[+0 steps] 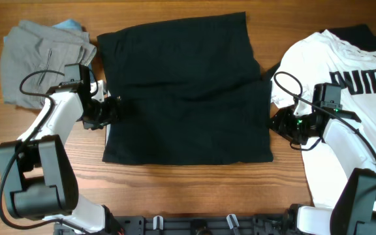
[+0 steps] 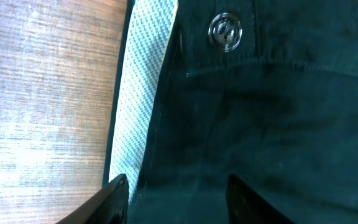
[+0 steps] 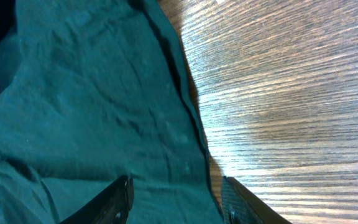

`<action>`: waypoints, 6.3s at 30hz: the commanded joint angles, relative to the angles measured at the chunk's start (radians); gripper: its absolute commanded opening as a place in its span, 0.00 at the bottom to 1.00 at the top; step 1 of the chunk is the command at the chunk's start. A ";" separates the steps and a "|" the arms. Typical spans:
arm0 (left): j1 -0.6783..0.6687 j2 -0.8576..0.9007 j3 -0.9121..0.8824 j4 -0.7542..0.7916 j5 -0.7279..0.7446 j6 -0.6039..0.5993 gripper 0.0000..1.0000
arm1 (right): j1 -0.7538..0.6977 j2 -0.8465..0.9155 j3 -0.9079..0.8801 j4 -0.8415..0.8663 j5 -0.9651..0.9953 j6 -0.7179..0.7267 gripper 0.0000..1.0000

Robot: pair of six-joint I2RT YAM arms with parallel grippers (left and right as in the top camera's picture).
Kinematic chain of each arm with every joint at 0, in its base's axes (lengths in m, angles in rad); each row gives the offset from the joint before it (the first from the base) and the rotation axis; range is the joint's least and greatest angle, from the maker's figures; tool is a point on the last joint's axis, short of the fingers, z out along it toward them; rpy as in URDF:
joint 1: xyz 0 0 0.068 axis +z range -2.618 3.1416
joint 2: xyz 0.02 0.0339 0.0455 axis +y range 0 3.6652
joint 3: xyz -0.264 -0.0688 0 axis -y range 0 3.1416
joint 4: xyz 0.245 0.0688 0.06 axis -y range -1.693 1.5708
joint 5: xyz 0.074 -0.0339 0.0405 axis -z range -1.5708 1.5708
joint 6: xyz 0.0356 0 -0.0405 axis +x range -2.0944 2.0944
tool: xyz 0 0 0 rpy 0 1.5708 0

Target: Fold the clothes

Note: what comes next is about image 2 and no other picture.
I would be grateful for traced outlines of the black shorts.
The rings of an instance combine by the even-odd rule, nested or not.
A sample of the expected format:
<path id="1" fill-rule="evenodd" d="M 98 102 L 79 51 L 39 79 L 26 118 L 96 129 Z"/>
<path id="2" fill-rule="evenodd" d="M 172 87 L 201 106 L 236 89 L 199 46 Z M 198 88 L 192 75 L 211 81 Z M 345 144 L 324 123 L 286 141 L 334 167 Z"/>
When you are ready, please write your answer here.
<path id="1" fill-rule="evenodd" d="M 129 223 L 229 223 L 230 174 L 294 223 L 358 223 L 358 0 L 134 1 L 127 26 Z"/>

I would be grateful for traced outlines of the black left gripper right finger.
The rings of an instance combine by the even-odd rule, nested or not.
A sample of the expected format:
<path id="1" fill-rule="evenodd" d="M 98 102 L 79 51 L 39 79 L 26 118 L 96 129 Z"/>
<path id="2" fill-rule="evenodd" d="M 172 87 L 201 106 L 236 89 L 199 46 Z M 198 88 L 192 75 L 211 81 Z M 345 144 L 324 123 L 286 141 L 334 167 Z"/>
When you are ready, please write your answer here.
<path id="1" fill-rule="evenodd" d="M 228 176 L 226 203 L 230 224 L 294 224 L 234 174 Z"/>

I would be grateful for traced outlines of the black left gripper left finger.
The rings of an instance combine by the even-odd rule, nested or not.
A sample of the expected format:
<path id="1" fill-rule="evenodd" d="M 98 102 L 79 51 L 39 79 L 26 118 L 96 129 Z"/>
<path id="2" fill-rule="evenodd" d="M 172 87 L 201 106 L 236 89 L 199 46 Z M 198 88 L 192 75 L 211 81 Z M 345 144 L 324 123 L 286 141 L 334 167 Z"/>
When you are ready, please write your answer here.
<path id="1" fill-rule="evenodd" d="M 119 174 L 57 224 L 126 224 L 128 207 L 128 179 Z"/>

